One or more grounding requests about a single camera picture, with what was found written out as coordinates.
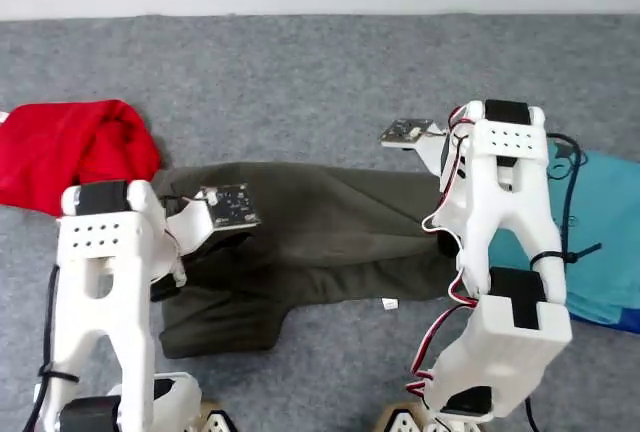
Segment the dark green cloth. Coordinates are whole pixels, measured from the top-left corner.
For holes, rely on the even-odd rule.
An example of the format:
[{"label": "dark green cloth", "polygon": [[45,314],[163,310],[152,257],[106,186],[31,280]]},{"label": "dark green cloth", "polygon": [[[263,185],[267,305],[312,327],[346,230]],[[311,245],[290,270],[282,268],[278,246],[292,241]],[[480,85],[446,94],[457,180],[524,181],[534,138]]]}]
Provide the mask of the dark green cloth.
[{"label": "dark green cloth", "polygon": [[[262,220],[216,233],[185,258],[188,284],[163,303],[169,358],[275,345],[293,307],[444,295],[454,264],[420,228],[439,197],[427,173],[231,163],[161,171],[158,196],[247,183]],[[169,213],[179,200],[168,200]]]}]

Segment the red towel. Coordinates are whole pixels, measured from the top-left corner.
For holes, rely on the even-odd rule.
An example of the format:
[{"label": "red towel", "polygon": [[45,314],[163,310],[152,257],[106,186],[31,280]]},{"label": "red towel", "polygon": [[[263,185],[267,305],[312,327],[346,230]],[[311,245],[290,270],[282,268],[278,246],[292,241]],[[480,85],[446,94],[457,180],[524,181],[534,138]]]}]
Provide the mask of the red towel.
[{"label": "red towel", "polygon": [[101,180],[151,180],[160,153],[120,100],[32,104],[0,124],[0,203],[62,215],[64,190]]}]

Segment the blue cloth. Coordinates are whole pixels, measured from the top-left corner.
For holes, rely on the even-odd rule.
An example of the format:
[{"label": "blue cloth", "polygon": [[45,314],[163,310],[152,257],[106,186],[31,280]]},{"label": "blue cloth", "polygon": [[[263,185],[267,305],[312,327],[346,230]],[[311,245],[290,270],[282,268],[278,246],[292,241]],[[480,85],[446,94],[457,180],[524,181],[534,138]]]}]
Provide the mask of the blue cloth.
[{"label": "blue cloth", "polygon": [[[549,194],[556,224],[574,157],[549,144]],[[571,203],[569,251],[602,249],[567,264],[567,306],[575,317],[640,333],[640,164],[597,152],[584,154]],[[528,268],[516,240],[499,230],[489,248],[492,265]]]}]

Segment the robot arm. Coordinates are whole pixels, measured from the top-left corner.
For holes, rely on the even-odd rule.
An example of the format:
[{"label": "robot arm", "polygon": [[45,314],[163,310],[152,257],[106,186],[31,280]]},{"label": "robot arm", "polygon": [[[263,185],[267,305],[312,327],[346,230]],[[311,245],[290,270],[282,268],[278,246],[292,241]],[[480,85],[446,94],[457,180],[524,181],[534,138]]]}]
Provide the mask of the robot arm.
[{"label": "robot arm", "polygon": [[[185,284],[181,255],[218,230],[258,223],[244,186],[203,189],[169,219],[145,181],[71,187],[62,205],[52,276],[57,294],[50,304],[53,347],[45,352],[48,363],[34,408],[44,430],[233,432],[223,412],[201,416],[202,394],[192,376],[154,375],[149,309],[150,301]],[[105,294],[100,282],[107,275],[112,286]],[[105,396],[77,398],[83,365],[103,335],[113,345],[122,383]]]},{"label": "robot arm", "polygon": [[[450,424],[508,415],[571,340],[544,120],[541,109],[527,104],[473,101],[454,111],[445,136],[432,124],[416,131],[417,122],[406,120],[382,136],[385,146],[415,149],[440,176],[435,227],[425,230],[447,231],[462,246],[456,265],[473,312],[425,374],[422,393],[429,415]],[[490,266],[488,248],[498,228],[515,234],[532,270]]]}]

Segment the gray carpet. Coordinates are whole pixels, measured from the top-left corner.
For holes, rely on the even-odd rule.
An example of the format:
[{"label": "gray carpet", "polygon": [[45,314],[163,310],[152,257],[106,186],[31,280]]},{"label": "gray carpet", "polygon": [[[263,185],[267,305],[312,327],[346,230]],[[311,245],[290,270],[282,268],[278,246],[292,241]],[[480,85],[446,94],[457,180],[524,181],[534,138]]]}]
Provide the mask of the gray carpet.
[{"label": "gray carpet", "polygon": [[[414,154],[378,146],[388,122],[442,118],[456,103],[491,96],[539,104],[550,129],[639,160],[639,59],[640,17],[2,23],[0,109],[120,97],[149,119],[173,165],[279,159],[417,171]],[[55,246],[51,218],[0,209],[2,430],[21,430],[28,415]],[[159,358],[159,369],[195,373],[244,432],[367,431],[385,404],[407,398],[414,348],[445,306],[299,309],[270,352]],[[452,319],[435,348],[461,328],[462,317]],[[574,333],[534,395],[542,430],[635,430],[640,338],[580,323]],[[107,347],[94,357],[83,382],[106,392],[118,368]],[[527,430],[523,411],[493,430]]]}]

